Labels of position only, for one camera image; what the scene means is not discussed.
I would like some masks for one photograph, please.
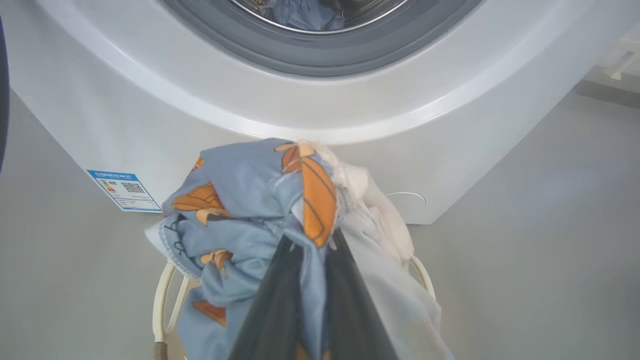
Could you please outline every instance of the white plastic panel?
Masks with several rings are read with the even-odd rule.
[[[640,17],[636,0],[487,0],[404,61],[318,80],[239,61],[151,0],[0,9],[14,90],[83,169],[136,174],[162,201],[202,149],[308,138],[369,167],[384,192],[423,196],[405,218],[418,224],[459,199]]]

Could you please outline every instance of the white garment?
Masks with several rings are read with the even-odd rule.
[[[347,212],[340,228],[398,360],[453,360],[440,337],[440,306],[378,242],[362,232],[368,226],[362,219]]]
[[[411,236],[390,200],[378,189],[369,171],[341,162],[326,146],[312,144],[333,168],[332,181],[343,212],[360,215],[362,231],[398,263],[405,266],[415,253]]]

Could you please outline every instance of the orange leaf print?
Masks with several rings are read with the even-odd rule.
[[[208,301],[196,301],[192,302],[191,305],[218,324],[224,327],[227,326],[227,309],[225,307],[213,306]]]
[[[311,144],[287,143],[276,147],[275,151],[285,152],[283,174],[302,170],[305,235],[322,247],[333,231],[338,210],[333,182],[324,168],[311,158],[316,153]]]
[[[220,201],[212,183],[198,186],[190,193],[176,198],[172,206],[181,211],[196,211],[196,218],[204,226],[207,225],[209,215],[231,217]]]
[[[191,171],[194,171],[195,169],[201,167],[202,165],[204,165],[204,161],[202,161],[202,158],[198,158],[198,161],[196,161],[196,164],[193,165],[193,168],[191,169]]]
[[[200,262],[203,264],[214,263],[222,275],[227,276],[225,261],[231,260],[231,257],[233,257],[232,252],[227,251],[226,249],[219,249],[200,256]]]

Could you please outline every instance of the blue fabric with leaf print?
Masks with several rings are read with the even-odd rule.
[[[326,246],[318,247],[305,235],[302,171],[286,172],[288,157],[301,161],[300,151],[278,150],[295,146],[288,143],[267,139],[202,151],[184,184],[164,202],[166,218],[147,231],[153,245],[183,274],[201,280],[201,287],[190,291],[179,321],[191,360],[228,357],[285,233],[304,250],[303,345],[313,360],[321,357]],[[331,167],[317,154],[305,161],[330,176]]]

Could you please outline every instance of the laundry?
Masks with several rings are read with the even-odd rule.
[[[302,333],[306,351],[319,359],[324,245],[339,219],[331,171],[307,143],[267,139],[201,152],[163,204],[166,218],[147,231],[183,274],[201,280],[179,323],[190,359],[227,357],[283,235],[304,249]]]
[[[393,204],[382,194],[366,168],[344,163],[327,147],[314,143],[316,151],[333,168],[332,181],[342,194],[344,211],[358,214],[362,232],[373,239],[393,259],[406,266],[415,249],[404,222],[401,228],[391,229],[380,207],[393,208]],[[397,216],[389,211],[387,217]]]
[[[188,358],[228,358],[286,237],[303,250],[297,351],[320,360],[328,349],[325,259],[340,228],[397,358],[452,359],[439,336],[440,308],[403,270],[413,244],[395,209],[406,235],[387,223],[390,207],[366,169],[319,144],[267,139],[202,151],[163,204],[165,219],[147,230],[169,262],[200,279],[178,323]]]
[[[263,16],[290,28],[309,31],[339,30],[344,16],[321,0],[267,0]]]

